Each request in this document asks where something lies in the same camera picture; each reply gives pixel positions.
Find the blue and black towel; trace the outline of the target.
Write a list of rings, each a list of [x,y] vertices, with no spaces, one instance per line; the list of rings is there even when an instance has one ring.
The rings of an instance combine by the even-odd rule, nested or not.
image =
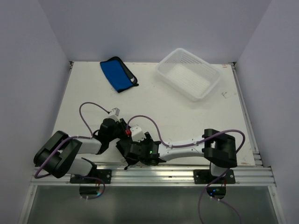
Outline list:
[[[100,67],[106,79],[118,93],[139,86],[136,76],[117,56],[100,62]]]

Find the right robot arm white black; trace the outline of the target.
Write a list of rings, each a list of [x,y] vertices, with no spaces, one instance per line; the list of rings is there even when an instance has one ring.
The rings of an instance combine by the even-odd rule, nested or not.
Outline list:
[[[225,171],[237,167],[237,149],[235,137],[227,131],[206,129],[201,137],[182,142],[154,141],[149,133],[131,130],[129,144],[124,156],[149,166],[168,162],[178,158],[202,157],[210,162],[208,178],[219,183],[225,177]]]

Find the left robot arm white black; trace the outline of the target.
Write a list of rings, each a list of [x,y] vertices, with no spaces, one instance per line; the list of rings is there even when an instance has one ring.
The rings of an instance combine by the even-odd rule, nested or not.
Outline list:
[[[39,167],[34,177],[44,178],[49,175],[61,178],[65,174],[78,175],[86,183],[97,178],[96,165],[78,154],[103,154],[111,141],[126,137],[127,123],[124,119],[115,121],[106,118],[99,130],[91,137],[72,136],[63,131],[55,132],[34,156],[34,164]]]

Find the purple and black towel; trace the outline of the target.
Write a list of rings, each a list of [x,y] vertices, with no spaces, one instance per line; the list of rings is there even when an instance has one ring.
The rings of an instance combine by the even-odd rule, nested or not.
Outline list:
[[[127,170],[129,166],[135,165],[139,159],[137,155],[131,154],[130,148],[131,148],[132,140],[130,138],[126,139],[120,139],[116,142],[116,148],[119,150],[125,161],[127,162],[127,166],[124,168],[124,170]]]

